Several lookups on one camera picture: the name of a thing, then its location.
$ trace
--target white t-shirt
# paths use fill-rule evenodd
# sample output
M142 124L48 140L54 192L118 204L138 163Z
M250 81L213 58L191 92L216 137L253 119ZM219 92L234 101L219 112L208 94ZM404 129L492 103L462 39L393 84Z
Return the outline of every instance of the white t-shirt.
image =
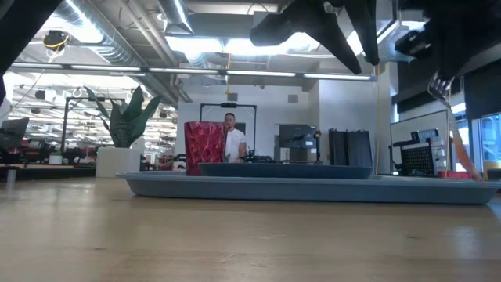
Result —
M228 131L228 135L226 136L226 149L225 156L228 158L228 162L235 162L239 157L238 148L241 143L245 143L245 135L238 129L233 129L232 131Z

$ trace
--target table surface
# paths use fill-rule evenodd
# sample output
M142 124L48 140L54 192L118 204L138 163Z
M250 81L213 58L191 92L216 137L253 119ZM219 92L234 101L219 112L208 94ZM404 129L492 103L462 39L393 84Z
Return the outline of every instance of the table surface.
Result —
M486 206L135 197L119 179L0 190L0 281L501 281Z

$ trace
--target computer monitor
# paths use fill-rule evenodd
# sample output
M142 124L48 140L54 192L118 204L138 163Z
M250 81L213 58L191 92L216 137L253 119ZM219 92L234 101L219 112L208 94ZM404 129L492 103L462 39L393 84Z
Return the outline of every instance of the computer monitor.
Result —
M2 128L0 129L0 147L8 150L16 146L21 146L28 122L30 122L28 117L3 121Z
M279 143L281 148L316 148L316 127L311 125L280 125Z

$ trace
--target red box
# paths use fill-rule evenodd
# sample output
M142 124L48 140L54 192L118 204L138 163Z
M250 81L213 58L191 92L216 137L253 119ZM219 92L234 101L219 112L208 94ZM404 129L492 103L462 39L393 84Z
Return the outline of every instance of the red box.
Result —
M222 163L225 160L226 128L222 122L185 123L186 174L201 175L199 163Z

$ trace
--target ceiling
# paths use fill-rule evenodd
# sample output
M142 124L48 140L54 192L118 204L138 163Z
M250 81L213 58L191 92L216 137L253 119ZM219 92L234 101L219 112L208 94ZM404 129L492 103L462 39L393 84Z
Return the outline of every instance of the ceiling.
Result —
M171 38L179 40L187 39L185 34L180 34L174 26L168 26L164 30L164 21L160 16L157 0L129 0L135 1L139 8L149 17L149 21L153 23L157 32L168 36L166 42L170 45L169 48L174 50L174 56L180 63L181 67L191 67L187 60L185 51L187 47L177 48ZM100 11L102 16L111 23L120 36L129 44L133 51L151 67L165 67L166 62L155 48L150 44L145 35L139 30L134 23L131 15L126 13L122 1L117 0L91 0L92 4ZM253 4L242 0L186 0L187 7L190 10L189 21L193 25L195 32L194 38L211 39L221 43L222 50L227 49L232 40L248 39L250 29L262 20L266 10L276 12L283 9L287 5L287 0L264 0L261 4ZM377 30L381 33L384 28L395 18L395 13L392 9L391 0L377 1ZM139 22L146 24L144 19L139 19ZM344 35L348 38L351 47L359 49L358 38L353 38L353 27L348 15L344 10L338 14L338 23ZM25 48L19 61L46 63L51 59L53 52L47 50L41 43L41 40L48 34L50 30L68 30L67 23L57 17L51 17L44 27L35 35L31 43ZM81 42L74 34L70 38L63 52L53 58L54 63L69 63L69 64L109 64L101 55L96 52L99 46L86 44ZM390 45L386 41L382 41L381 45ZM207 57L208 63L214 67L227 67L228 63L231 69L234 70L260 70L260 71L293 71L293 72L317 72L317 73L349 73L348 69L334 58L325 48L313 41L306 35L302 41L310 42L310 47L313 49L300 51L287 51L287 54L277 52L263 52L252 54L233 54L229 57L222 56L217 53L216 49L209 49L205 43L198 45L189 45L190 48L198 48ZM362 58L362 50L357 51L359 61L362 64L362 71L365 74L370 74L373 71L372 66ZM11 117L31 117L30 128L28 129L31 137L38 136L44 139L53 141L60 140L60 132L63 126L63 108L67 96L78 96L79 88L88 86L91 89L101 92L107 98L130 99L131 90L141 85L137 79L122 76L109 75L78 75L65 73L64 70L60 74L40 74L40 73L10 73L11 78L15 81L13 91L13 106L14 111ZM161 84L168 86L170 81L169 74L154 75ZM210 87L211 85L225 84L226 80L214 79L201 75L180 76L183 85L203 85ZM28 92L28 89L35 83L36 87ZM259 85L265 87L267 85L287 85L301 86L304 90L308 90L312 86L312 81L295 78L253 78L248 76L235 76L230 78L230 84L233 85ZM142 86L146 91L146 99L151 98L148 88ZM34 97L36 90L44 90L54 94L55 99L40 100ZM31 109L37 108L40 114L32 114ZM69 113L68 129L71 132L72 138L78 142L104 142L109 143L109 134L103 127L102 122L96 115L89 114L96 108L96 105L89 101L81 101ZM159 118L160 110L166 110L169 115L167 118ZM151 146L160 144L160 138L163 136L175 137L175 128L177 117L173 108L169 106L161 106L159 111L149 123L145 134L147 142Z

